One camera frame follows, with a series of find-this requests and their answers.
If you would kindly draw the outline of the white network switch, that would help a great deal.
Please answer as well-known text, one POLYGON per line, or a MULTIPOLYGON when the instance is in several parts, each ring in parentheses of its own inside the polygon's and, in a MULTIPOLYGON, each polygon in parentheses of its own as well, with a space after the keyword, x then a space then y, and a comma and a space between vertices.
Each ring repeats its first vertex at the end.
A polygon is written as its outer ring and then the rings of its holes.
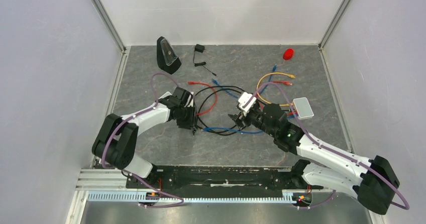
POLYGON ((299 120, 311 119, 314 117, 313 110, 306 97, 295 98, 293 100, 293 106, 297 111, 297 118, 299 120))

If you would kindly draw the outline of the black metronome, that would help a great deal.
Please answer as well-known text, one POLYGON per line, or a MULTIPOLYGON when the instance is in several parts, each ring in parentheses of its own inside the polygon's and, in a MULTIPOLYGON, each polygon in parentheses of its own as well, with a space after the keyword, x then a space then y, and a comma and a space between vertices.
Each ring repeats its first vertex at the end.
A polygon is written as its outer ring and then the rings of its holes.
POLYGON ((169 41, 163 36, 159 37, 156 49, 158 67, 168 74, 174 74, 181 67, 182 63, 169 41))

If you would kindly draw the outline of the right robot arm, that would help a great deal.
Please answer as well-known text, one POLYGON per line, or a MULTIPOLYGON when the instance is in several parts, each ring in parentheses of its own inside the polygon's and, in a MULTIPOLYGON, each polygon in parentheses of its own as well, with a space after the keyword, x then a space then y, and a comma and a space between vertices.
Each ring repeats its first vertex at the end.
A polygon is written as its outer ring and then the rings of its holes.
POLYGON ((368 210, 385 215, 393 204, 400 182, 389 163, 346 152, 330 145, 287 120, 277 104, 259 106, 256 98, 238 99, 240 113, 230 115, 239 127, 254 126, 273 138, 282 151, 303 157, 293 167, 290 182, 297 188, 316 185, 343 192, 368 210))

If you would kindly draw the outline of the red round cap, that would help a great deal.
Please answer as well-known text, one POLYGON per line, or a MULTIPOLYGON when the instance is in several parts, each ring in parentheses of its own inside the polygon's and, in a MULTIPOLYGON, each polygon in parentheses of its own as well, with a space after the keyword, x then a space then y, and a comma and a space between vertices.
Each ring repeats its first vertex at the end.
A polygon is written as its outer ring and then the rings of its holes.
POLYGON ((287 50, 285 50, 285 52, 283 53, 283 60, 288 61, 290 60, 292 57, 294 56, 294 50, 289 48, 287 50))

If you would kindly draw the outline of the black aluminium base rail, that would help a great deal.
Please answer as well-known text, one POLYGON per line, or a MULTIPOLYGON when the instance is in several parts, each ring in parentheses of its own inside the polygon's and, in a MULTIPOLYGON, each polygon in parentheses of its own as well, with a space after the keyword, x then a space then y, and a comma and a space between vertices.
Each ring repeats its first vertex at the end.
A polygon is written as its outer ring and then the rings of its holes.
POLYGON ((183 198, 281 197, 283 190, 308 187, 290 167, 158 165, 145 181, 183 198))

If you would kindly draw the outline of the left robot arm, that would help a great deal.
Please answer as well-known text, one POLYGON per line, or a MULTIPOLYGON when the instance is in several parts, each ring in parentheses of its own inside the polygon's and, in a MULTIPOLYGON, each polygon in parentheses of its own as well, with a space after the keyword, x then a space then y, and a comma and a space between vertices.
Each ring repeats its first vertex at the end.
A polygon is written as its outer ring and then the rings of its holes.
POLYGON ((176 87, 173 93, 166 92, 138 112, 106 116, 91 152, 100 158, 101 163, 137 175, 144 187, 151 188, 158 180, 153 171, 156 166, 136 154, 137 139, 143 132, 169 121, 175 121, 181 129, 196 132, 196 105, 192 92, 176 87))

